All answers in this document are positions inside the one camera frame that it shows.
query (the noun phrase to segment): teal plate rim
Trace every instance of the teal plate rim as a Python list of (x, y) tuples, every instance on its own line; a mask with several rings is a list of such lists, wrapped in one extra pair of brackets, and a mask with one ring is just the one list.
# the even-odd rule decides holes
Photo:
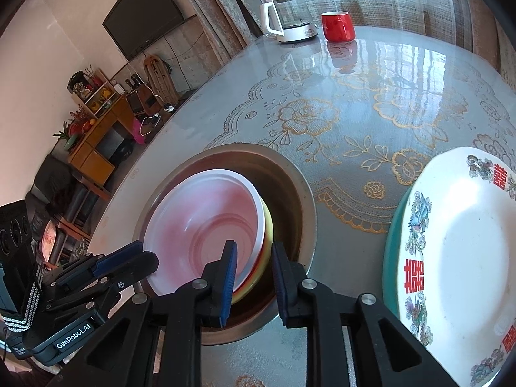
[(399, 308), (396, 274), (398, 271), (399, 250), (401, 249), (402, 244), (403, 216), (405, 214), (405, 208), (407, 206), (411, 190), (412, 186), (407, 189), (407, 192), (405, 192), (399, 201), (396, 211), (394, 211), (392, 222), (389, 226), (389, 232), (387, 233), (385, 251), (383, 254), (383, 303), (398, 319)]

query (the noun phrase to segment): red mug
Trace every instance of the red mug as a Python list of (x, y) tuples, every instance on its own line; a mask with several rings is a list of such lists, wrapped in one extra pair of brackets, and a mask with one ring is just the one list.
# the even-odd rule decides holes
[(352, 17), (348, 12), (322, 13), (324, 36), (331, 42), (349, 42), (355, 39)]

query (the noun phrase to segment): cable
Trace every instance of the cable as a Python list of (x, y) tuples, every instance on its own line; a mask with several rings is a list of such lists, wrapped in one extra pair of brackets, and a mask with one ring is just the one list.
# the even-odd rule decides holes
[[(165, 37), (165, 39), (164, 39), (164, 40), (167, 42), (168, 46), (170, 46), (170, 50), (172, 51), (172, 53), (173, 53), (173, 54), (174, 54), (174, 56), (175, 56), (175, 59), (177, 60), (177, 65), (179, 66), (179, 70), (181, 71), (181, 74), (182, 74), (182, 75), (183, 75), (183, 77), (185, 78), (186, 85), (187, 85), (187, 86), (188, 86), (188, 88), (190, 89), (190, 83), (188, 82), (188, 79), (186, 78), (185, 73), (183, 72), (183, 69), (181, 68), (181, 63), (179, 62), (179, 58), (178, 58), (178, 57), (177, 57), (177, 55), (175, 54), (174, 49), (172, 49), (172, 45), (170, 45), (170, 42), (168, 42), (168, 41), (167, 41), (167, 38), (166, 38), (166, 37)], [(182, 53), (181, 55), (186, 54), (186, 53), (187, 53), (189, 50), (191, 50), (193, 47), (194, 47), (194, 46), (192, 45), (192, 46), (191, 46), (187, 51), (185, 51), (185, 52), (184, 52), (184, 53)]]
[(162, 100), (162, 102), (163, 102), (164, 104), (167, 104), (167, 102), (165, 102), (161, 96), (159, 96), (158, 94), (155, 94), (155, 93), (152, 91), (152, 89), (151, 89), (151, 88), (150, 88), (150, 87), (145, 83), (145, 81), (143, 81), (143, 80), (141, 79), (140, 74), (138, 74), (138, 71), (136, 71), (136, 70), (134, 69), (134, 67), (131, 65), (131, 63), (129, 63), (129, 62), (128, 62), (128, 63), (127, 63), (127, 65), (133, 69), (133, 71), (134, 71), (134, 72), (135, 72), (135, 74), (138, 76), (138, 78), (140, 79), (140, 81), (144, 84), (144, 86), (145, 86), (145, 87), (147, 87), (147, 88), (151, 91), (151, 93), (152, 93), (152, 95), (153, 95), (154, 97), (159, 97), (159, 98)]
[(4, 327), (4, 356), (2, 357), (2, 361), (5, 362), (5, 357), (7, 357), (7, 332), (9, 331), (9, 328)]

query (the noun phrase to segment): table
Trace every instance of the table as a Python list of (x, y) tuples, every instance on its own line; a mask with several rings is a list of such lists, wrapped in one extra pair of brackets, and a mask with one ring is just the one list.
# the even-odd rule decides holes
[(126, 97), (120, 96), (70, 153), (68, 163), (99, 186), (103, 186), (114, 170), (114, 165), (95, 148), (116, 122), (119, 122), (131, 134), (133, 119), (134, 115)]
[[(180, 163), (209, 147), (252, 142), (287, 156), (311, 186), (318, 229), (310, 277), (337, 293), (381, 298), (389, 223), (432, 157), (475, 146), (515, 170), (516, 96), (466, 50), (409, 32), (356, 29), (347, 44), (262, 37), (238, 54), (147, 147), (90, 251), (131, 242), (149, 196)], [(305, 336), (276, 318), (239, 342), (205, 346), (203, 385), (302, 386)]]

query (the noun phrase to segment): white wall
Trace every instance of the white wall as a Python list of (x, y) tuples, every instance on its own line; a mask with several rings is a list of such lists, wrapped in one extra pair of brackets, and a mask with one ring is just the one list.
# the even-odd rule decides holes
[[(102, 26), (117, 0), (26, 0), (0, 37), (0, 205), (25, 196), (69, 112), (69, 78), (126, 59)], [(186, 17), (187, 0), (174, 0)]]
[(25, 1), (0, 37), (0, 205), (29, 191), (75, 110), (66, 85), (84, 66), (45, 2)]
[[(195, 12), (188, 0), (174, 0), (185, 17)], [(59, 25), (93, 67), (112, 77), (127, 60), (102, 26), (117, 0), (45, 0)]]

